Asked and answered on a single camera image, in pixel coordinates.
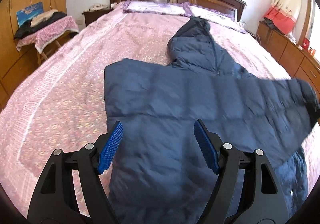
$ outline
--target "wooden dresser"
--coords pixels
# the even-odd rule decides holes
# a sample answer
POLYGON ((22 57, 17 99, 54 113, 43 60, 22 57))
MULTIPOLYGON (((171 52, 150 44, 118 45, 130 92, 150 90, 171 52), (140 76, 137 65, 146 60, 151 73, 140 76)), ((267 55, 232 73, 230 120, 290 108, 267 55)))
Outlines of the wooden dresser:
POLYGON ((261 46, 287 71, 291 78, 307 81, 320 98, 320 64, 307 51, 300 50, 284 35, 260 22, 257 31, 261 46))
POLYGON ((1 0, 0 2, 0 111, 10 95, 31 73, 37 69, 37 51, 32 46, 16 50, 13 36, 18 29, 17 11, 42 2, 44 11, 57 9, 67 12, 66 0, 1 0))

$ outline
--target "blue gripper pad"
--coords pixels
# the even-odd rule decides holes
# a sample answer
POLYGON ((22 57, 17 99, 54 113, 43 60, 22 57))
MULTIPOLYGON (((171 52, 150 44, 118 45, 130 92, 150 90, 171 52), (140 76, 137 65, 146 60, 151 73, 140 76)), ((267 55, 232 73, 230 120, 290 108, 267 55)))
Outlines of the blue gripper pad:
POLYGON ((218 165, 218 153, 212 146, 209 137, 198 121, 195 122, 193 130, 208 168, 215 174, 219 174, 220 167, 218 165))
POLYGON ((114 128, 112 134, 110 135, 108 141, 103 147, 100 158, 99 165, 97 167, 98 173, 103 174, 103 172, 109 169, 112 159, 118 149, 119 143, 123 136, 123 126, 121 122, 114 128))

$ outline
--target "wardrobe door handle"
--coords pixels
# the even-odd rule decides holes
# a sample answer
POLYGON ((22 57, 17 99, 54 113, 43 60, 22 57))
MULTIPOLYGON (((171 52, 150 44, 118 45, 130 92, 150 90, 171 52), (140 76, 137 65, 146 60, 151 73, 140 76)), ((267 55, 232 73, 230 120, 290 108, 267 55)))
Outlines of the wardrobe door handle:
POLYGON ((314 77, 314 78, 317 78, 316 77, 316 75, 310 70, 310 73, 312 74, 312 76, 314 77))

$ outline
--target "wooden wardrobe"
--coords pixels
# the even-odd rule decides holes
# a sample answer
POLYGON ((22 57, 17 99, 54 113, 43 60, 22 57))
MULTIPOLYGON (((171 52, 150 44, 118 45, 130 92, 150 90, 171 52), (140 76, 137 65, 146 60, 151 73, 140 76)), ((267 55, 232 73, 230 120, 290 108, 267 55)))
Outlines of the wooden wardrobe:
POLYGON ((42 2, 44 11, 57 9, 67 13, 66 0, 2 0, 0 2, 0 111, 9 97, 31 73, 37 69, 37 51, 34 45, 17 51, 13 36, 18 29, 17 11, 42 2))

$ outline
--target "small table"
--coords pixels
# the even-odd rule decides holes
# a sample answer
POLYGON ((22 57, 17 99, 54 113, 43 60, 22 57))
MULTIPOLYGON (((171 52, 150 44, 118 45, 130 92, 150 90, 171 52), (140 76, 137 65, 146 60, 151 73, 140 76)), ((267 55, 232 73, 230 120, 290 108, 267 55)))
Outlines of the small table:
POLYGON ((108 14, 111 11, 113 11, 113 9, 108 8, 108 9, 102 9, 98 11, 83 12, 82 15, 84 15, 85 26, 87 27, 89 24, 96 21, 101 16, 108 14))
POLYGON ((21 47, 23 46, 35 44, 35 48, 38 51, 38 65, 40 66, 43 60, 48 60, 47 55, 54 51, 50 50, 47 54, 45 54, 43 52, 44 48, 50 43, 54 42, 59 49, 61 46, 57 39, 67 31, 79 33, 78 25, 71 16, 66 16, 62 19, 59 19, 43 29, 28 35, 23 39, 20 39, 17 44, 17 50, 20 51, 21 47))

